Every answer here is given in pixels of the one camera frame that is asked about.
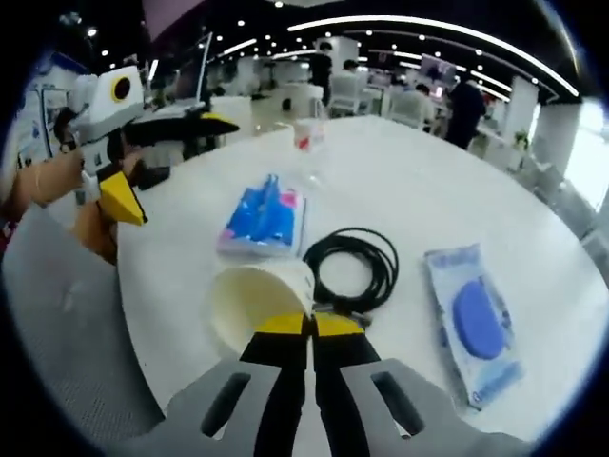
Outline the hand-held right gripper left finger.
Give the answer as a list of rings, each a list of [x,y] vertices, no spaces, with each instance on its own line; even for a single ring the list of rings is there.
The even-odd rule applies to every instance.
[[[267,319],[237,360],[208,370],[170,401],[159,456],[288,456],[305,400],[308,317]]]

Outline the person's left hand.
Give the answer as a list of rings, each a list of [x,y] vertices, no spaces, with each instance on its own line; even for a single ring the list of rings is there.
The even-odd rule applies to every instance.
[[[37,184],[43,204],[52,203],[82,187],[83,162],[82,152],[75,149],[53,157],[40,166]],[[116,265],[116,223],[103,212],[98,202],[86,202],[77,210],[69,232],[85,248],[111,265]]]

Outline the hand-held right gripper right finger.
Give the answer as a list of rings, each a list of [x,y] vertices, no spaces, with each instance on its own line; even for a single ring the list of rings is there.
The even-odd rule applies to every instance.
[[[316,402],[334,456],[468,456],[476,431],[449,396],[397,359],[381,358],[355,322],[313,318]]]

